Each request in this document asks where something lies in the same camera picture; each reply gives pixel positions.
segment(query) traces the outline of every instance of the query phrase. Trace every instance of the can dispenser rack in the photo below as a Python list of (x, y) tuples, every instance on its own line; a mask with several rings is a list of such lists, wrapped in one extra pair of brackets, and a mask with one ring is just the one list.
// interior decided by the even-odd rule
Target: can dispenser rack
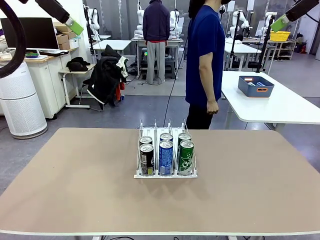
[[(171, 121), (169, 120), (168, 127), (157, 127), (157, 121), (155, 121), (154, 126), (144, 127), (142, 121), (140, 121), (139, 127), (139, 137), (137, 139), (137, 168), (135, 179), (181, 179), (181, 178), (197, 178), (197, 162), (196, 154), (193, 153), (192, 157), (192, 167), (189, 175), (178, 174), (179, 159), (177, 158), (178, 151), (178, 137), (181, 133), (189, 133), (188, 129), (185, 128), (186, 123), (183, 122), (181, 127), (172, 127)], [(173, 136), (173, 159), (171, 175), (161, 175), (159, 174), (159, 144), (160, 135), (164, 133), (169, 133)], [(141, 137), (151, 137), (153, 145), (153, 157), (154, 157), (154, 173), (153, 175), (142, 175), (141, 164), (140, 164), (140, 144), (139, 140)]]

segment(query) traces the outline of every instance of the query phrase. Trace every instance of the green can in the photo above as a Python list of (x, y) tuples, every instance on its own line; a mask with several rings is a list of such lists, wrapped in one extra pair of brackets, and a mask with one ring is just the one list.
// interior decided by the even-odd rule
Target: green can
[(180, 143), (180, 156), (178, 174), (190, 175), (192, 171), (192, 158), (194, 156), (195, 144), (190, 140), (183, 140)]
[(191, 141), (191, 135), (189, 133), (180, 133), (179, 136), (178, 136), (178, 149), (177, 149), (177, 159), (179, 159), (179, 156), (180, 156), (180, 144), (182, 141), (184, 140), (190, 140)]

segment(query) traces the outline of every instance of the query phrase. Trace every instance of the blue t-shirt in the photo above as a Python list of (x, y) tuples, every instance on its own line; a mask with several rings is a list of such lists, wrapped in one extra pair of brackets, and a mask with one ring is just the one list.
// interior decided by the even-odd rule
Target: blue t-shirt
[(207, 108), (207, 95), (200, 79), (200, 57), (213, 53), (213, 89), (216, 101), (221, 98), (224, 68), (225, 31), (218, 13), (204, 5), (188, 28), (185, 100), (201, 108)]

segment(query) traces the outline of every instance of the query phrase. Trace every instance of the gray storage basket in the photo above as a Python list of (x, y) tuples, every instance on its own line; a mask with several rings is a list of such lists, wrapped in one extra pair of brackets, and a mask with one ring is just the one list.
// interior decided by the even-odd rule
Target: gray storage basket
[[(253, 83), (257, 85), (260, 82), (265, 86), (252, 86), (248, 83)], [(272, 90), (274, 89), (274, 84), (265, 80), (261, 76), (240, 76), (238, 88), (249, 98), (269, 98)]]

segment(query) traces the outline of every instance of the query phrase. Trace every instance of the person in gray pants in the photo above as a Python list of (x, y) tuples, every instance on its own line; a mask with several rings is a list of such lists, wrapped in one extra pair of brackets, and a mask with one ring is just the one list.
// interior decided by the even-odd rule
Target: person in gray pants
[[(143, 37), (147, 45), (148, 70), (146, 81), (148, 84), (162, 84), (165, 82), (165, 55), (167, 41), (170, 36), (170, 12), (163, 6), (161, 0), (151, 0), (144, 11)], [(155, 78), (155, 61), (158, 76)]]

